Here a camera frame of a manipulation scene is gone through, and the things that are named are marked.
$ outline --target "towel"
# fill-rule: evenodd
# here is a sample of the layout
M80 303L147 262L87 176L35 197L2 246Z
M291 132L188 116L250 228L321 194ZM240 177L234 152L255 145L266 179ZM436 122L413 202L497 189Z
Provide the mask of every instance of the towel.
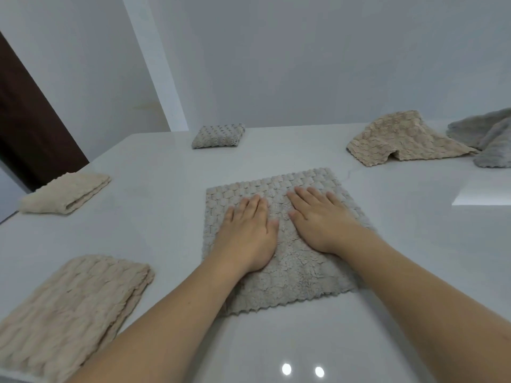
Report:
M208 256L215 235L229 205L256 193L268 199L271 218L279 218L275 255L261 271L247 274L227 298L220 315L238 315L295 301L338 295L357 289L358 277L349 265L335 255L311 249L289 219L293 207L286 192L294 186L315 187L322 193L335 192L359 222L373 226L349 193L328 168L283 174L250 182L234 183L206 191L203 257Z
M474 158L477 166L511 167L511 108L452 122L447 135L482 151Z
M18 210L67 214L105 187L111 178L100 173L66 173L20 200Z
M429 128L416 110L398 111L376 119L348 144L347 149L365 166L383 164L390 155L406 161L476 152Z
M115 338L153 278L124 259L70 260L0 323L0 367L64 382Z
M203 126L192 142L192 148L237 147L245 132L242 123L221 126Z

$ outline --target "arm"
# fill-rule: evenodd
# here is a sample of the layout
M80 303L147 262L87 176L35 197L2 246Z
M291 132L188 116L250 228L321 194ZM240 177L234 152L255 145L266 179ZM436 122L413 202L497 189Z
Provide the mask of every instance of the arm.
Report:
M267 221L267 204L254 196L230 207L204 262L68 383L181 382L230 291L275 251L278 221Z
M290 217L302 238L360 274L438 381L511 381L510 322L359 225L333 193L295 190Z

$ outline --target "person's right arm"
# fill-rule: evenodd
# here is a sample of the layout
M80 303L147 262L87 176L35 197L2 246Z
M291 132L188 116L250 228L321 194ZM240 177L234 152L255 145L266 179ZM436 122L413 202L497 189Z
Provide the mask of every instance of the person's right arm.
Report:
M295 188L290 217L314 249L336 254L382 300L440 382L511 382L511 323L362 227L333 193Z

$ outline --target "crumpled beige towel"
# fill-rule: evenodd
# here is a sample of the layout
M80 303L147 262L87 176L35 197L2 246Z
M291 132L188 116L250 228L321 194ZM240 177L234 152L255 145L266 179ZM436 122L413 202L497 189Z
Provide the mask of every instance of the crumpled beige towel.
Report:
M71 213L98 193L112 179L101 173L66 173L23 197L19 211Z
M365 166L383 164L391 154L405 161L477 152L429 128L417 110L398 111L376 119L348 144L347 149Z
M70 260L0 323L0 367L64 382L115 338L153 278L124 259Z

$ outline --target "person's left arm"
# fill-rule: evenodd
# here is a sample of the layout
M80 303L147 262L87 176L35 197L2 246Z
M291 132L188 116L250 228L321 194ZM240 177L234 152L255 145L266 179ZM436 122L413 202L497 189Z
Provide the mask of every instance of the person's left arm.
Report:
M204 262L68 383L181 382L230 291L270 261L277 232L278 221L268 221L268 203L258 195L229 208Z

